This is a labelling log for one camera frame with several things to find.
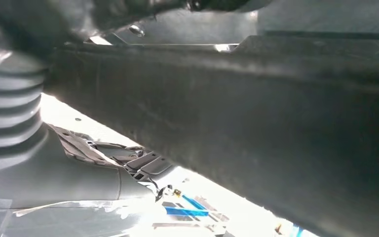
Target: blue object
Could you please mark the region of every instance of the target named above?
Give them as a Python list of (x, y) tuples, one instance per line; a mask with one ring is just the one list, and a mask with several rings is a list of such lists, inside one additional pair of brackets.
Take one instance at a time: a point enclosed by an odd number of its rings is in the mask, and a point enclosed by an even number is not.
[(300, 226), (293, 225), (290, 237), (301, 237), (303, 234), (303, 229)]
[(182, 198), (187, 200), (189, 203), (191, 203), (191, 205), (193, 205), (195, 208), (197, 208), (199, 210), (207, 210), (203, 205), (201, 205), (199, 202), (197, 202), (196, 200), (194, 200), (192, 198), (189, 198), (185, 195), (182, 195)]
[(195, 207), (195, 209), (166, 206), (166, 213), (175, 216), (208, 216), (208, 210), (196, 200), (182, 195), (182, 198)]
[(166, 213), (174, 216), (208, 216), (208, 211), (166, 206)]

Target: metal frame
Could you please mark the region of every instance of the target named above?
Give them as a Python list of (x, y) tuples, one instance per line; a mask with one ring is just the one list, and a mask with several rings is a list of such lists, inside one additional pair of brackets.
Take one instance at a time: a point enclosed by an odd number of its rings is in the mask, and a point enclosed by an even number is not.
[(340, 40), (339, 54), (308, 40), (276, 54), (71, 45), (45, 91), (315, 234), (379, 236), (379, 57), (367, 47), (379, 40)]

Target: metal bolt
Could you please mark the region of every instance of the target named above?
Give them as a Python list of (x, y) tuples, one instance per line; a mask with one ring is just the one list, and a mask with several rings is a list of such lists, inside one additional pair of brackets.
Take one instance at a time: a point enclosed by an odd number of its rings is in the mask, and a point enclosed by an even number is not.
[(143, 31), (143, 29), (137, 25), (131, 25), (129, 28), (128, 28), (129, 31), (131, 31), (131, 33), (137, 35), (138, 37), (143, 37), (145, 36), (145, 32)]

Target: metal plate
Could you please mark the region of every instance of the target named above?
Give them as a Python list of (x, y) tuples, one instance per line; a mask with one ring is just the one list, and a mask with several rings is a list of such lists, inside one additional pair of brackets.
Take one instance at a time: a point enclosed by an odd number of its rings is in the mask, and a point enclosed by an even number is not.
[(143, 37), (123, 29), (116, 35), (128, 44), (233, 44), (256, 35), (258, 11), (246, 13), (174, 10), (139, 22)]

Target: white surface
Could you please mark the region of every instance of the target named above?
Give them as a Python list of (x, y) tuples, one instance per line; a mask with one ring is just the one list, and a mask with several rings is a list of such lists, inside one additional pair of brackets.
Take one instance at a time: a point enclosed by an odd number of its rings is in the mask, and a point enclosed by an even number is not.
[(96, 141), (118, 143), (128, 147), (139, 146), (109, 127), (106, 127), (88, 116), (81, 114), (55, 97), (43, 94), (41, 97), (41, 117), (44, 122), (57, 127), (88, 134)]

